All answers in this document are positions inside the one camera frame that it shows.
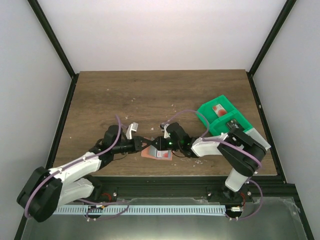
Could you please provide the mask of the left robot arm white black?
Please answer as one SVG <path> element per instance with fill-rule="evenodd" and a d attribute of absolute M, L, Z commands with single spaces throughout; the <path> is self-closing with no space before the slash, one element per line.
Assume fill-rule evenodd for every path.
<path fill-rule="evenodd" d="M 142 136 L 128 138 L 118 125 L 110 126 L 95 145 L 81 157 L 64 165 L 36 168 L 17 197 L 24 216 L 37 222 L 70 202 L 95 204 L 102 197 L 102 183 L 91 174 L 106 167 L 116 154 L 141 152 L 152 141 Z"/>

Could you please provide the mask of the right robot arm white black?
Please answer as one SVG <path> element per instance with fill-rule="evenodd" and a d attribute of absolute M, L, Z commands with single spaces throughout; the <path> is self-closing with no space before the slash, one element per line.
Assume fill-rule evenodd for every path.
<path fill-rule="evenodd" d="M 237 127 L 217 136 L 189 136 L 177 122 L 164 126 L 163 136 L 149 145 L 158 151 L 179 151 L 188 158 L 223 156 L 232 167 L 224 185 L 235 193 L 258 172 L 267 153 L 259 141 Z"/>

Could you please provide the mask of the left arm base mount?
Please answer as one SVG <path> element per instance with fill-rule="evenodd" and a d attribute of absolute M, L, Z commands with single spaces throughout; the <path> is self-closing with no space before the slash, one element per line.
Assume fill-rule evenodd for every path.
<path fill-rule="evenodd" d="M 118 187 L 116 186 L 105 186 L 95 187 L 90 196 L 84 197 L 83 199 L 90 202 L 115 202 L 118 198 Z"/>

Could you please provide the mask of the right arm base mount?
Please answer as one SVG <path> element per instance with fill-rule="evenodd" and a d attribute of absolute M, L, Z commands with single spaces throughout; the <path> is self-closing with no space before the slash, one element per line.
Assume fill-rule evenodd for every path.
<path fill-rule="evenodd" d="M 206 198 L 209 202 L 220 204 L 240 204 L 243 201 L 252 202 L 253 198 L 247 195 L 246 190 L 232 191 L 224 185 L 209 185 L 206 187 Z"/>

